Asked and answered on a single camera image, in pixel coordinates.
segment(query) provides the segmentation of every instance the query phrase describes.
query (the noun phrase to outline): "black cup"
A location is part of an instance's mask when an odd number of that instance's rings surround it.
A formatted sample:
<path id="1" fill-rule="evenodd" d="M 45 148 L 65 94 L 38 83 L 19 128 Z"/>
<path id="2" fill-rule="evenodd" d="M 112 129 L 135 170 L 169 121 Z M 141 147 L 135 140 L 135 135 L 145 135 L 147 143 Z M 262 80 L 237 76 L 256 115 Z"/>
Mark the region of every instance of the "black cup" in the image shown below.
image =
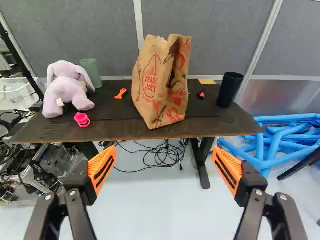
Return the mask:
<path id="1" fill-rule="evenodd" d="M 244 77 L 242 74 L 236 72 L 226 72 L 223 75 L 220 92 L 216 100 L 218 107 L 224 109 L 230 107 Z"/>

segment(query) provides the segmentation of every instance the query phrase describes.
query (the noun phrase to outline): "stuffed elephant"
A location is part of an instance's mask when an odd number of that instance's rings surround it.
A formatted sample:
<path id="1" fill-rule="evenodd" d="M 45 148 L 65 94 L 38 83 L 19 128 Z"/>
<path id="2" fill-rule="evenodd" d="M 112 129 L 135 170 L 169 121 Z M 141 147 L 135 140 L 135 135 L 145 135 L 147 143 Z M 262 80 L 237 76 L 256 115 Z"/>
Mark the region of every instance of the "stuffed elephant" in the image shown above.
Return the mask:
<path id="1" fill-rule="evenodd" d="M 43 100 L 42 114 L 47 119 L 63 114 L 62 106 L 70 103 L 79 111 L 88 111 L 95 104 L 87 98 L 87 88 L 95 91 L 90 77 L 81 66 L 68 61 L 57 61 L 47 69 L 47 87 Z"/>

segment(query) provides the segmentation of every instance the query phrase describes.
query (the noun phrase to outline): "trader joe's logo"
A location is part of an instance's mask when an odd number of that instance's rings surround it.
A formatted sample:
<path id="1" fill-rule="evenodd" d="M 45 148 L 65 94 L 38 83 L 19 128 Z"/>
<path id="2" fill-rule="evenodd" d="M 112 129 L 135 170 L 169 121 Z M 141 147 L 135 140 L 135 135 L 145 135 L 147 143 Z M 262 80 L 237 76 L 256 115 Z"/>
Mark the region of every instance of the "trader joe's logo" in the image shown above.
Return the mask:
<path id="1" fill-rule="evenodd" d="M 162 67 L 160 57 L 158 54 L 154 54 L 148 65 L 143 70 L 142 85 L 143 92 L 148 98 L 154 98 L 157 91 L 159 72 Z"/>

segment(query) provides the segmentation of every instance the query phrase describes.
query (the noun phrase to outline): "pink plastic ring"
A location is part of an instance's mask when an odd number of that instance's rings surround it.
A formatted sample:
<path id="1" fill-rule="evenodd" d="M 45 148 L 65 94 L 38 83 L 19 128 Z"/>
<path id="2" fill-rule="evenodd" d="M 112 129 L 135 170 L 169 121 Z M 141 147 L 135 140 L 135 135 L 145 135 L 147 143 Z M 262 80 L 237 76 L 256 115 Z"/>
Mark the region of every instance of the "pink plastic ring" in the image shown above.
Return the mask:
<path id="1" fill-rule="evenodd" d="M 77 112 L 76 115 L 74 115 L 74 120 L 80 128 L 86 128 L 90 125 L 88 115 L 82 112 Z"/>

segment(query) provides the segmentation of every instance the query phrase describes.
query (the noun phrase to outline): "sage green container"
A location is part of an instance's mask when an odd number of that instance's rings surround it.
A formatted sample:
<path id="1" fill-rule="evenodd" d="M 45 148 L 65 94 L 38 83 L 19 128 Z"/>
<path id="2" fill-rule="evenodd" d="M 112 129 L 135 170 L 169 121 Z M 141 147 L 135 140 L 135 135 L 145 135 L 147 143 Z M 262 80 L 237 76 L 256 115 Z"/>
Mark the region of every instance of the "sage green container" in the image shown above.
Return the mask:
<path id="1" fill-rule="evenodd" d="M 100 74 L 99 74 L 99 71 L 98 71 L 98 68 L 97 68 L 97 61 L 94 58 L 82 59 L 80 61 L 80 65 L 88 73 L 93 86 L 96 89 L 101 88 L 102 87 L 102 81 L 101 81 L 101 77 L 100 77 Z"/>

